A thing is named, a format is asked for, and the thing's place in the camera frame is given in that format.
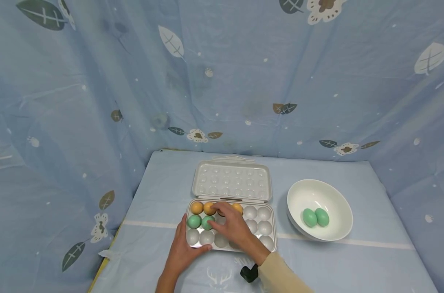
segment green egg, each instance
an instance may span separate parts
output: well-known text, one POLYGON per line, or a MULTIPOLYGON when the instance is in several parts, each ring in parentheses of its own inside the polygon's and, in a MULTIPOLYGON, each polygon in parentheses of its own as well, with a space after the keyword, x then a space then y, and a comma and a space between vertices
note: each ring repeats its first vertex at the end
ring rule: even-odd
POLYGON ((200 215, 192 215, 186 221, 188 223, 188 227, 191 229, 197 229, 201 226, 201 216, 200 215))
POLYGON ((202 219, 202 224, 201 224, 201 226, 202 226, 205 230, 210 230, 210 229, 212 229, 212 226, 207 222, 207 221, 209 221, 209 220, 215 222, 215 219, 214 219, 213 216, 205 216, 205 217, 202 219))
POLYGON ((311 209, 305 209, 302 213, 302 219, 305 225, 313 227, 317 224, 317 215, 311 209))
POLYGON ((315 214, 317 215, 318 225, 322 227, 328 226, 328 224, 330 223, 330 216, 328 216, 328 213, 325 212, 324 209, 316 209, 315 214))

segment table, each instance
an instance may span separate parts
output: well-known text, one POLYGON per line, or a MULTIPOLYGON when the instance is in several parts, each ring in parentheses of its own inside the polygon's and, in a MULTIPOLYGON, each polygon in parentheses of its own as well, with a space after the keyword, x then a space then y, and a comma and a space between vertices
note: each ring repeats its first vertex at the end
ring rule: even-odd
MULTIPOLYGON (((154 292, 175 228, 194 198, 194 171, 220 154, 161 150, 152 154, 113 247, 92 292, 154 292)), ((278 252, 316 292, 436 293, 419 255, 368 162, 255 158, 271 173, 278 252), (302 236, 287 217, 287 191, 301 179, 334 186, 348 200, 354 227, 345 239, 321 243, 302 236)), ((179 278, 176 291, 265 293, 240 269, 253 262, 242 253, 211 251, 179 278)))

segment left hand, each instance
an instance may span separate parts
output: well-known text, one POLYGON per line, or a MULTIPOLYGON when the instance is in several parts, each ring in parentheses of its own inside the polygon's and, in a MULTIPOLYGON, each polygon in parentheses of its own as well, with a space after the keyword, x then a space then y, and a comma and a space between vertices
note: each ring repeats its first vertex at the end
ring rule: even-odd
POLYGON ((189 246, 188 242, 186 242, 186 214, 184 214, 178 227, 176 227, 175 238, 171 245, 164 271, 179 276, 198 256, 211 249, 212 246, 210 244, 197 249, 189 246))

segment egg carton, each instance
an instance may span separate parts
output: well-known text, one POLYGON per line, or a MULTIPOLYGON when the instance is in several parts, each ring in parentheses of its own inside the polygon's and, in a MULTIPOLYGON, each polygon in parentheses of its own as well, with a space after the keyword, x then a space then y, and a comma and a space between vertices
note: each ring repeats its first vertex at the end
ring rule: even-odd
MULTIPOLYGON (((272 197, 271 176, 268 167, 234 155, 214 157, 212 161, 201 161, 196 169, 192 191, 197 198, 188 205, 188 218, 192 215, 191 204, 200 201, 216 203, 226 201, 243 207, 243 219, 250 231, 273 252, 277 250, 277 231, 272 207, 266 203, 272 197)), ((203 219, 206 214, 200 213, 203 219)), ((225 217, 212 215, 219 224, 225 217)), ((191 229, 186 225, 186 240, 191 247, 211 244, 215 250, 237 251, 240 248, 214 229, 201 226, 191 229)))

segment blue fabric backdrop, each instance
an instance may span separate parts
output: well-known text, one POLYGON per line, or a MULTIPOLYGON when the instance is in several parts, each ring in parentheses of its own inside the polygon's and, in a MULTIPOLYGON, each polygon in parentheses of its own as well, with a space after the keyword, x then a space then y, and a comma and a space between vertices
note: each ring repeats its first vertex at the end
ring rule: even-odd
POLYGON ((444 292, 444 0, 0 0, 0 292, 86 290, 160 148, 371 160, 444 292))

